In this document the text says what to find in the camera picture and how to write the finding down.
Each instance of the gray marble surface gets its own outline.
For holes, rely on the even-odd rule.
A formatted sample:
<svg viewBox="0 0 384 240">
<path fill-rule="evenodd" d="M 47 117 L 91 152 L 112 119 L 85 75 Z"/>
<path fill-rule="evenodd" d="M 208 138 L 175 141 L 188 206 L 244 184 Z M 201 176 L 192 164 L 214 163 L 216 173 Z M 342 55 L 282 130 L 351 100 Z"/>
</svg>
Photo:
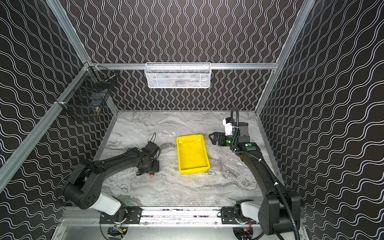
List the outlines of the gray marble surface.
<svg viewBox="0 0 384 240">
<path fill-rule="evenodd" d="M 260 201 L 262 193 L 251 171 L 228 147 L 212 145 L 208 135 L 224 132 L 223 119 L 230 112 L 119 112 L 101 159 L 142 148 L 153 132 L 161 148 L 160 172 L 136 176 L 127 169 L 106 179 L 102 191 L 138 206 L 232 206 L 236 200 Z M 253 112 L 240 112 L 240 121 L 249 124 L 251 141 L 258 144 L 271 166 Z M 181 175 L 176 138 L 202 134 L 210 169 L 205 173 Z"/>
</svg>

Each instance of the black patterned wall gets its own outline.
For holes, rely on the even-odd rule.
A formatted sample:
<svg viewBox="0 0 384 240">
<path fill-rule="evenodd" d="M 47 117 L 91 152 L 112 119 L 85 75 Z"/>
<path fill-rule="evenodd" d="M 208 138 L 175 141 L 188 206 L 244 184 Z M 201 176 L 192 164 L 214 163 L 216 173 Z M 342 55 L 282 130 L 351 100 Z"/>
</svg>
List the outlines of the black patterned wall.
<svg viewBox="0 0 384 240">
<path fill-rule="evenodd" d="M 303 0 L 61 0 L 92 62 L 276 62 Z"/>
<path fill-rule="evenodd" d="M 82 67 L 43 0 L 0 1 L 0 165 Z"/>
<path fill-rule="evenodd" d="M 384 239 L 384 1 L 317 0 L 261 113 L 312 240 Z"/>
<path fill-rule="evenodd" d="M 210 88 L 149 88 L 144 71 L 121 71 L 111 93 L 119 109 L 254 110 L 271 70 L 212 71 Z"/>
<path fill-rule="evenodd" d="M 52 238 L 69 203 L 55 189 L 79 161 L 95 157 L 111 119 L 108 108 L 96 122 L 75 121 L 62 111 L 0 193 L 0 239 Z"/>
<path fill-rule="evenodd" d="M 0 1 L 0 163 L 76 76 L 82 63 L 44 0 Z M 55 120 L 0 193 L 0 239 L 51 239 L 64 209 L 59 181 L 92 159 L 111 120 Z"/>
</svg>

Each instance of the mesh basket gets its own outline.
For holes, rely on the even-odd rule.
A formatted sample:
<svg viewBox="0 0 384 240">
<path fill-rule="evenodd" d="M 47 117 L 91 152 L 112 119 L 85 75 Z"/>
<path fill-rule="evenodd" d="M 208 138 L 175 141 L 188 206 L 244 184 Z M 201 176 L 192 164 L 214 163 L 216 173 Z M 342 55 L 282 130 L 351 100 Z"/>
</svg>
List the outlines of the mesh basket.
<svg viewBox="0 0 384 240">
<path fill-rule="evenodd" d="M 150 88 L 209 88 L 211 63 L 146 63 Z"/>
<path fill-rule="evenodd" d="M 114 71 L 99 66 L 91 67 L 64 103 L 59 104 L 68 116 L 76 120 L 99 120 L 115 81 Z"/>
</svg>

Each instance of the plastic bin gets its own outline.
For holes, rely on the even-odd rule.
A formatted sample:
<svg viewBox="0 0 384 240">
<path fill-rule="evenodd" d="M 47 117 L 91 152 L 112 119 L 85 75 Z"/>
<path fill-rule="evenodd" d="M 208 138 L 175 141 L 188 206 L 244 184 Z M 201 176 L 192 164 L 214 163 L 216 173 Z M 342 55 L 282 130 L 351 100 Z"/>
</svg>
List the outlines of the plastic bin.
<svg viewBox="0 0 384 240">
<path fill-rule="evenodd" d="M 182 175 L 208 171 L 210 164 L 203 135 L 178 137 L 176 142 Z"/>
<path fill-rule="evenodd" d="M 150 88 L 209 88 L 211 63 L 145 64 L 145 77 Z"/>
</svg>

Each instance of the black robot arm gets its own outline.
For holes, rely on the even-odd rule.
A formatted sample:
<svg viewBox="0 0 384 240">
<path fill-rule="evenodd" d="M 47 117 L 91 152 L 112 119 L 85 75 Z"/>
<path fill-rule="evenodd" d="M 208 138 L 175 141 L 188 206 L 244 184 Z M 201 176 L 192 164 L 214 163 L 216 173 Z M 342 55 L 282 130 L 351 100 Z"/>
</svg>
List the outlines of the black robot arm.
<svg viewBox="0 0 384 240">
<path fill-rule="evenodd" d="M 121 155 L 105 160 L 80 162 L 60 189 L 60 193 L 81 209 L 92 207 L 113 216 L 120 222 L 125 219 L 125 205 L 101 193 L 104 179 L 130 167 L 138 168 L 136 175 L 149 173 L 153 176 L 159 172 L 159 162 L 156 159 L 158 154 L 160 148 L 155 143 L 148 142 L 142 149 L 130 148 Z M 116 207 L 105 210 L 104 207 L 111 205 Z"/>
<path fill-rule="evenodd" d="M 251 170 L 254 178 L 257 181 L 262 193 L 263 202 L 258 210 L 258 221 L 264 233 L 267 235 L 291 232 L 294 231 L 292 221 L 296 225 L 296 229 L 300 227 L 300 197 L 292 191 L 285 188 L 283 184 L 273 174 L 271 169 L 266 166 L 263 154 L 256 143 L 250 142 L 248 135 L 248 123 L 233 121 L 232 118 L 224 120 L 226 123 L 232 123 L 233 128 L 237 128 L 236 134 L 228 135 L 228 132 L 214 132 L 209 135 L 209 138 L 213 145 L 227 146 L 240 157 L 245 165 Z M 291 217 L 289 216 L 287 209 L 284 206 L 280 206 L 283 203 L 283 198 L 289 205 Z M 249 200 L 238 201 L 235 205 L 237 210 L 237 219 L 243 222 L 247 221 L 247 217 L 241 212 L 241 203 Z"/>
</svg>

